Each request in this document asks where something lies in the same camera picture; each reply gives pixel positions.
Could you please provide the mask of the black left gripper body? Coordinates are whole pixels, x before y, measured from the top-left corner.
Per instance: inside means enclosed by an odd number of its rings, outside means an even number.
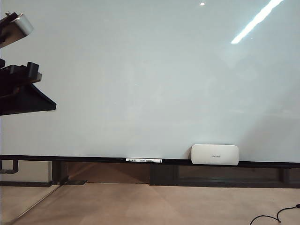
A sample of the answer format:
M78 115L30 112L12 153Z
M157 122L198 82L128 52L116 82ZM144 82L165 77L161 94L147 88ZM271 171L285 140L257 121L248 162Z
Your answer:
M42 74L38 69L39 65L33 62L28 62L26 66L5 67L5 60L0 59L0 96L14 95L21 87L40 82Z

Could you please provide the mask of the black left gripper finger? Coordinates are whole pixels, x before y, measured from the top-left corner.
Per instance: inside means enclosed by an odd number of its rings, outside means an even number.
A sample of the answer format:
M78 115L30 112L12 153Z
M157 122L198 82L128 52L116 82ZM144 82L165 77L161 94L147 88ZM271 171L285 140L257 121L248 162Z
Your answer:
M21 87L16 93L0 97L0 115L13 115L56 110L57 104L35 85Z

